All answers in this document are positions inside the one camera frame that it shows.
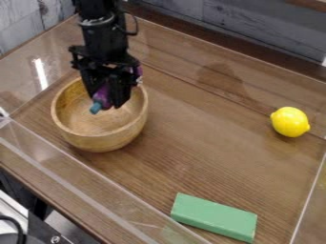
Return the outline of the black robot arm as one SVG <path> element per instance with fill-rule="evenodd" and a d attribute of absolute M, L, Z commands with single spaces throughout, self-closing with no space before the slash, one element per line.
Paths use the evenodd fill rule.
<path fill-rule="evenodd" d="M 89 111 L 117 109 L 129 99 L 143 78 L 140 61 L 128 53 L 128 30 L 121 0 L 72 0 L 79 14 L 84 45 L 69 46 L 71 66 L 79 70 L 83 85 L 93 101 Z"/>

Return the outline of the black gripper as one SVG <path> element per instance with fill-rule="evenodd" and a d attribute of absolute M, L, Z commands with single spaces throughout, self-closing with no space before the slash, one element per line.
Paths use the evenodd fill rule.
<path fill-rule="evenodd" d="M 79 27 L 84 44 L 68 47 L 71 66 L 80 71 L 88 96 L 93 97 L 105 77 L 119 74 L 125 68 L 140 66 L 139 60 L 128 53 L 128 37 L 137 34 L 139 25 L 128 31 L 123 18 L 96 18 L 81 19 Z M 111 102 L 117 109 L 129 99 L 129 79 L 111 75 L 109 88 Z"/>

